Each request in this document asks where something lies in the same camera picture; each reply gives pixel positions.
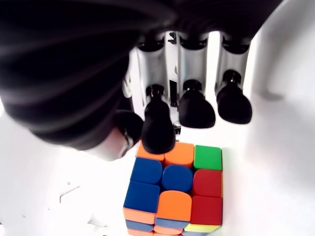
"black rubber fingertip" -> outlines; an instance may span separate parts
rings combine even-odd
[[[146,107],[141,140],[144,149],[152,154],[163,154],[173,149],[175,131],[165,102],[151,101]]]
[[[115,113],[114,123],[122,134],[126,133],[136,144],[141,137],[143,120],[136,113],[128,110],[118,110]]]
[[[234,124],[248,124],[252,119],[252,105],[235,86],[223,88],[217,95],[220,117]]]
[[[188,128],[211,128],[216,123],[215,111],[205,97],[196,90],[187,91],[180,100],[179,122]]]

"white background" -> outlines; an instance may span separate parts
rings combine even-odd
[[[315,235],[314,12],[313,0],[288,0],[255,37],[244,88],[253,105],[249,125],[217,116],[212,129],[182,129],[183,142],[222,148],[224,219],[211,235]],[[218,33],[211,33],[206,94],[214,108],[218,45]],[[134,53],[131,59],[135,109],[143,115]],[[3,114],[0,222],[6,235],[127,235],[121,209],[134,154],[105,163],[45,144]],[[60,204],[60,194],[78,185],[81,190]],[[90,218],[110,227],[90,226]]]

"cube face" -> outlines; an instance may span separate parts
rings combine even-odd
[[[196,145],[193,166],[196,169],[222,170],[221,149]]]
[[[158,208],[159,186],[130,181],[124,207],[150,213]]]
[[[193,225],[189,224],[186,226],[185,231],[183,232],[183,235],[189,236],[190,232],[194,233],[200,233],[208,235],[208,233],[213,232],[214,230],[218,229],[220,225]]]
[[[153,232],[143,232],[132,229],[128,229],[128,234],[132,236],[153,236]]]
[[[158,161],[164,160],[164,154],[156,155],[156,154],[151,154],[145,151],[141,141],[139,142],[138,152],[136,156],[142,157],[142,158],[154,159]]]
[[[165,228],[162,226],[155,225],[154,231],[159,234],[165,234],[165,235],[179,235],[182,233],[183,229],[171,229],[171,228]]]
[[[155,213],[145,212],[141,210],[133,210],[124,207],[123,211],[126,220],[136,221],[140,223],[154,224],[154,219],[156,218]]]
[[[144,232],[152,232],[153,230],[153,225],[139,223],[139,222],[130,221],[130,220],[126,220],[126,226],[128,229],[144,231]]]
[[[168,190],[162,192],[159,197],[157,218],[190,221],[191,196],[187,193]]]
[[[222,171],[199,169],[193,177],[193,194],[222,197]]]
[[[137,157],[133,165],[130,180],[158,184],[162,176],[162,171],[163,167],[159,161]]]
[[[167,220],[158,217],[156,217],[154,223],[155,225],[172,229],[183,229],[189,224],[188,221]]]
[[[165,167],[162,175],[162,186],[166,190],[188,192],[192,187],[193,173],[191,169],[182,165]]]
[[[191,224],[221,225],[222,198],[194,196],[192,198]]]
[[[165,163],[166,165],[178,164],[191,168],[193,163],[193,151],[193,144],[176,142],[173,150],[165,154]]]
[[[220,148],[177,142],[153,155],[140,143],[123,208],[128,233],[205,236],[221,226],[222,189]]]
[[[201,233],[201,232],[194,232],[194,231],[183,231],[183,236],[207,236],[209,233]]]

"robotic hand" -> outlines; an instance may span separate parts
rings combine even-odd
[[[114,160],[140,139],[159,154],[175,145],[166,73],[176,32],[181,125],[210,128],[205,99],[208,33],[221,33],[215,85],[222,119],[249,123],[242,93],[250,42],[281,0],[0,1],[0,96],[40,139]],[[128,55],[137,48],[145,121],[133,112]]]

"green cube sticker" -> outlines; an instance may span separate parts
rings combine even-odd
[[[196,169],[222,170],[221,149],[218,147],[195,146],[193,166]]]

